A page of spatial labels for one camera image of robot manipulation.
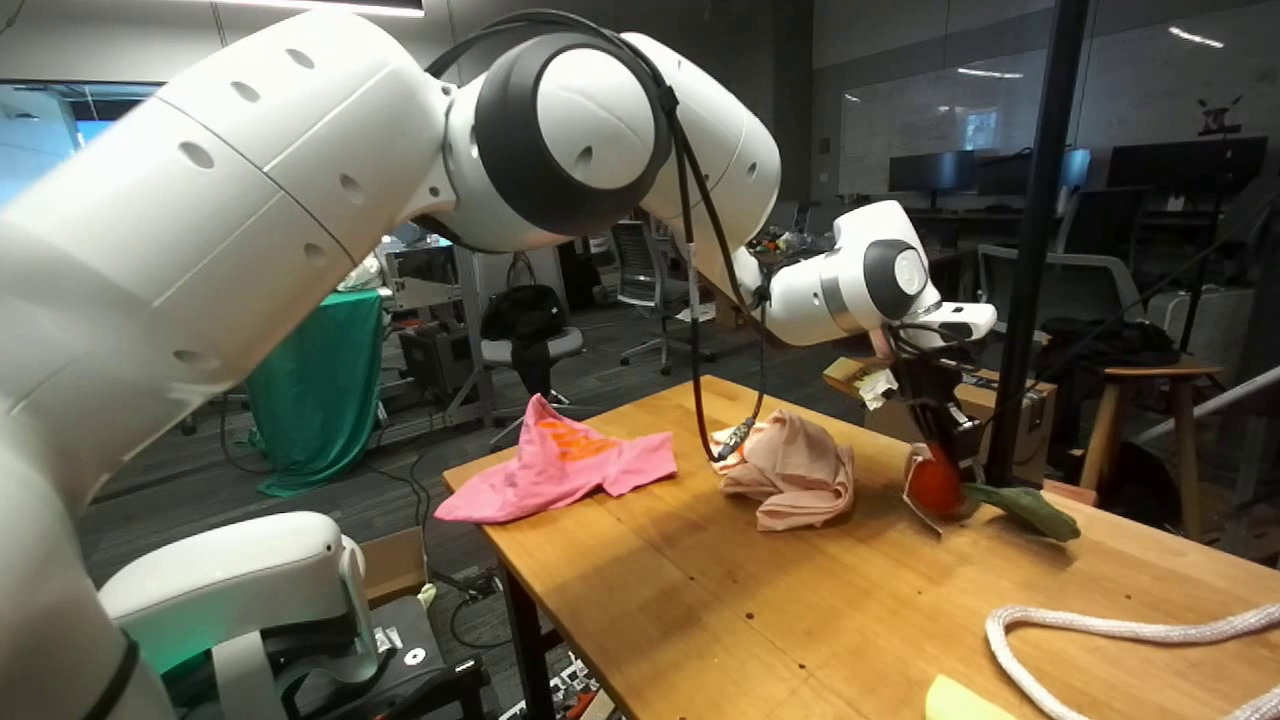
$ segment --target black cable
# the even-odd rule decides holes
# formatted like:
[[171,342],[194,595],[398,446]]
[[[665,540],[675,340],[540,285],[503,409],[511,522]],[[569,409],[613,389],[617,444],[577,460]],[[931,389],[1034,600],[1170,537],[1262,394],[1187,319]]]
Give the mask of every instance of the black cable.
[[464,600],[455,600],[455,604],[446,606],[446,634],[452,634],[455,643],[475,649],[475,651],[492,651],[492,649],[508,649],[508,643],[511,643],[511,634],[475,638],[475,634],[464,634],[464,630],[458,630],[464,606],[475,606],[475,604],[485,604],[485,600],[492,600],[492,595],[468,590]]
[[412,495],[412,522],[426,522],[426,489],[421,485],[421,478],[412,478],[412,476],[398,476],[398,472],[389,472],[389,467],[378,467],[378,465],[363,465],[363,472],[373,472],[373,476],[383,476],[383,478],[391,478],[391,485],[403,485],[407,489],[407,495]]
[[[653,82],[655,90],[665,90],[665,96],[658,96],[658,116],[669,119],[669,131],[675,135],[675,176],[679,176],[679,223],[685,223],[685,241],[690,244],[690,200],[688,200],[688,171],[690,171],[697,191],[699,191],[699,200],[704,200],[704,213],[709,213],[709,221],[712,221],[712,241],[716,241],[716,251],[720,251],[724,274],[727,274],[727,293],[733,293],[733,301],[736,301],[741,309],[753,309],[753,304],[745,301],[745,288],[741,288],[736,272],[733,272],[733,251],[727,251],[727,241],[724,241],[720,206],[716,206],[716,200],[712,200],[712,191],[709,191],[709,178],[704,178],[704,171],[699,171],[699,160],[697,160],[697,152],[690,152],[690,143],[688,143],[688,131],[685,131],[685,123],[679,123],[675,90],[670,90],[670,82],[665,81],[665,73],[658,73],[639,48],[630,48],[620,33],[598,26],[598,23],[590,23],[590,18],[577,16],[577,11],[555,11],[555,6],[511,11],[511,16],[500,16],[500,18],[492,18],[487,26],[471,33],[468,40],[443,48],[443,52],[426,63],[426,73],[433,73],[433,77],[443,77],[443,73],[446,73],[464,52],[471,52],[475,43],[494,40],[494,35],[508,35],[508,33],[519,33],[519,26],[577,26],[577,33],[589,33],[589,35],[604,40],[606,48],[630,55],[639,68],[649,68],[649,82]],[[697,326],[697,323],[699,323],[699,319],[690,317],[690,394],[697,394],[697,426],[699,426],[699,444],[704,444],[709,460],[724,460],[724,456],[733,456],[733,452],[747,440],[747,430],[753,430],[757,418],[759,418],[763,381],[769,381],[769,362],[763,362],[763,358],[769,358],[769,340],[763,340],[763,326],[757,326],[757,333],[759,333],[757,402],[753,402],[747,418],[741,418],[741,423],[733,426],[733,436],[727,436],[727,440],[720,444],[720,452],[716,452],[712,440],[709,440],[709,414],[704,414],[704,385],[699,385],[704,369],[699,369],[699,326]]]

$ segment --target glass wall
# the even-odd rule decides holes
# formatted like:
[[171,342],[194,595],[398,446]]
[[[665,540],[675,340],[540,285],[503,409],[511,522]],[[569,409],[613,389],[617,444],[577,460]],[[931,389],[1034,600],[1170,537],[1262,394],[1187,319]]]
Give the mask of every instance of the glass wall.
[[[817,228],[848,204],[894,195],[934,257],[1014,251],[1051,18],[1051,0],[817,0]],[[1203,394],[1280,369],[1280,333],[1268,326],[1280,304],[1271,26],[1274,0],[1090,0],[1079,48],[1072,165],[1046,248],[1121,258],[1139,294],[1130,310],[1219,369]],[[948,293],[978,288],[960,272]],[[1280,489],[1274,426],[1238,426],[1255,409],[1268,402],[1199,418],[1209,495]]]

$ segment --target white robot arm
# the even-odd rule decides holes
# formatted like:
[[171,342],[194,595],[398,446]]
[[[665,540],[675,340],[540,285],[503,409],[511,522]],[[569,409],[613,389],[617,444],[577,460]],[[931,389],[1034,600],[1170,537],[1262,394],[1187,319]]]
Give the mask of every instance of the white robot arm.
[[[745,241],[777,178],[769,127],[649,35],[543,33],[452,88],[378,26],[311,11],[179,73],[0,216],[4,717],[166,713],[116,628],[151,595],[110,587],[102,606],[74,513],[141,446],[245,381],[398,221],[519,251],[649,206],[685,232],[712,285],[745,285],[791,342],[883,319],[972,337],[990,323],[986,309],[938,304],[894,204],[842,216],[830,257],[759,274]],[[192,563],[186,547],[198,540],[148,569]],[[335,600],[316,610],[335,610],[352,563],[329,563]],[[215,600],[246,610],[261,576],[219,571],[215,582],[245,590]]]

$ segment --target table leg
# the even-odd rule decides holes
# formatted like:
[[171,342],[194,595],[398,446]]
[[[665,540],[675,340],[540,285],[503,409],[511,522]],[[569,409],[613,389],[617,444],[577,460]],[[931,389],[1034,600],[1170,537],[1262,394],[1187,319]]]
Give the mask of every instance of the table leg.
[[1121,446],[1121,414],[1123,414],[1123,381],[1107,376],[1104,394],[1094,401],[1079,489],[1098,492],[1098,485],[1111,476],[1111,460]]
[[1177,489],[1185,498],[1185,532],[1203,540],[1203,513],[1199,513],[1199,444],[1194,444],[1194,401],[1191,381],[1170,381],[1170,430],[1177,430]]
[[515,672],[519,672],[519,689],[525,689],[525,713],[529,713],[529,720],[555,720],[551,684],[546,684],[546,656],[543,656],[543,628],[540,628],[536,604],[525,590],[525,582],[511,576],[508,563],[500,563],[500,576],[503,576],[503,595],[508,595],[511,651],[515,651]]

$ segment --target wooden table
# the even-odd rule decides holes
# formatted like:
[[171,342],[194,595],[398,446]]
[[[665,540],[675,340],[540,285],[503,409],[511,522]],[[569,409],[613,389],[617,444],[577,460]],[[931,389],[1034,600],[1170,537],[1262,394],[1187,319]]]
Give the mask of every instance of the wooden table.
[[[712,426],[753,393],[709,381]],[[801,413],[852,444],[858,502],[817,532],[757,532],[747,498],[720,495],[675,385],[590,418],[606,436],[670,426],[679,476],[623,498],[487,527],[511,587],[529,705],[546,713],[540,604],[639,720],[699,717],[919,717],[931,675],[1034,717],[984,649],[984,614],[1038,604],[1126,619],[1217,619],[1280,600],[1280,571],[1061,498],[1079,540],[1046,547],[996,513],[934,540],[901,509],[908,444]],[[452,489],[503,456],[443,472]],[[1038,678],[1087,717],[1224,717],[1280,678],[1280,630],[1219,649],[1136,649],[1067,630],[1014,630]]]

